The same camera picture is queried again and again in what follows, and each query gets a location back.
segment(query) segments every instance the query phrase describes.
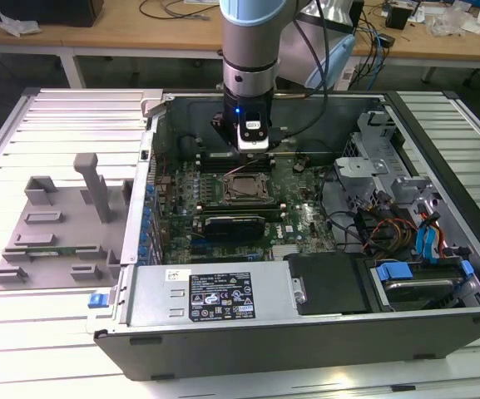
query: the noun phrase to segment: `blue cable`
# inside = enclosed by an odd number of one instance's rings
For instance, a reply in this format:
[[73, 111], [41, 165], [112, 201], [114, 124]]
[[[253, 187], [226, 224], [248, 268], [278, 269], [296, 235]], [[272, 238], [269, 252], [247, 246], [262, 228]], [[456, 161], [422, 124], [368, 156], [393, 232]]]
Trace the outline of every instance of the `blue cable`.
[[[372, 30], [372, 29], [365, 29], [363, 27], [359, 27], [359, 30], [360, 31], [365, 31], [365, 32], [370, 32], [370, 33], [373, 33], [374, 34], [374, 37], [376, 39], [376, 44], [379, 48], [379, 51], [382, 51], [382, 44], [380, 43], [380, 37], [379, 37], [379, 34], [378, 32], [376, 32], [376, 30]], [[380, 57], [376, 57], [376, 66], [374, 67], [374, 75], [373, 77], [371, 78], [371, 81], [369, 82], [369, 84], [367, 85], [367, 88], [365, 90], [369, 91], [371, 90], [371, 88], [373, 87], [373, 84], [374, 84], [374, 81], [376, 81], [376, 77], [379, 75], [380, 73], [380, 64], [382, 63], [381, 62], [382, 60], [382, 56]]]

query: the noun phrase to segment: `black box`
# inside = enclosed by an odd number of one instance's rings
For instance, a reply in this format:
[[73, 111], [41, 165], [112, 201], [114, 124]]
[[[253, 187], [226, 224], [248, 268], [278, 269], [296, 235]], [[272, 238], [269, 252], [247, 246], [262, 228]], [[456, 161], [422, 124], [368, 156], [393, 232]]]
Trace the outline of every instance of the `black box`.
[[386, 27], [403, 30], [412, 12], [412, 8], [391, 5], [386, 17]]
[[0, 0], [6, 17], [70, 27], [91, 27], [102, 7], [103, 0]]

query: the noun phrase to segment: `desk leg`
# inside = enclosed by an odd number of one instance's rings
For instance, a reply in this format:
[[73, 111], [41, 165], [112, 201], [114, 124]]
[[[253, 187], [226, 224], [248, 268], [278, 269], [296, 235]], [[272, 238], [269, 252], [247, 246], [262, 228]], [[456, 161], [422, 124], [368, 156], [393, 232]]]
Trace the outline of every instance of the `desk leg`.
[[435, 66], [429, 66], [428, 68], [426, 68], [423, 75], [421, 76], [421, 81], [423, 81], [423, 83], [430, 83], [430, 81], [432, 80], [432, 75], [435, 71]]
[[351, 57], [347, 61], [345, 68], [339, 75], [338, 79], [334, 83], [334, 90], [336, 91], [347, 91], [350, 86], [350, 82], [353, 79], [354, 71], [356, 67], [359, 65], [360, 58], [359, 57]]
[[71, 52], [64, 52], [58, 55], [62, 62], [62, 67], [66, 73], [67, 82], [72, 89], [85, 89], [87, 84], [82, 77], [81, 68], [77, 56]]

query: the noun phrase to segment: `screw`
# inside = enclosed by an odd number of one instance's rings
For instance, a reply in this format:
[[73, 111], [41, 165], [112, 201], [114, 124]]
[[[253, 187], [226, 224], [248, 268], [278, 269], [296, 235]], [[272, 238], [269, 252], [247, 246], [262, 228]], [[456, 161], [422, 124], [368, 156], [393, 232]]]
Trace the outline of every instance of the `screw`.
[[306, 302], [305, 295], [303, 293], [301, 293], [300, 291], [295, 291], [294, 296], [295, 296], [295, 302], [297, 302], [297, 303], [305, 303]]

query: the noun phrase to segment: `blue plastic clip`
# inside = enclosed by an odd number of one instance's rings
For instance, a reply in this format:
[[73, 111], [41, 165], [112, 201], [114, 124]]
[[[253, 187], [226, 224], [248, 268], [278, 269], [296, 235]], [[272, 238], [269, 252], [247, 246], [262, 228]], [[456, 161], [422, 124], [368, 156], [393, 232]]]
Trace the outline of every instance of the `blue plastic clip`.
[[474, 274], [474, 268], [468, 260], [462, 260], [462, 269], [467, 277], [471, 277]]
[[424, 234], [426, 233], [426, 227], [419, 228], [417, 232], [417, 238], [415, 239], [415, 250], [420, 255], [424, 250]]
[[90, 309], [108, 308], [108, 294], [93, 293], [92, 295], [90, 295], [90, 300], [88, 301], [88, 308]]
[[437, 259], [433, 257], [433, 242], [436, 239], [436, 230], [434, 229], [428, 229], [428, 234], [426, 236], [426, 242], [424, 243], [424, 251], [423, 251], [423, 256], [424, 258], [428, 259], [430, 262], [433, 264], [437, 263]]
[[376, 268], [380, 281], [413, 278], [412, 270], [406, 262], [386, 262]]

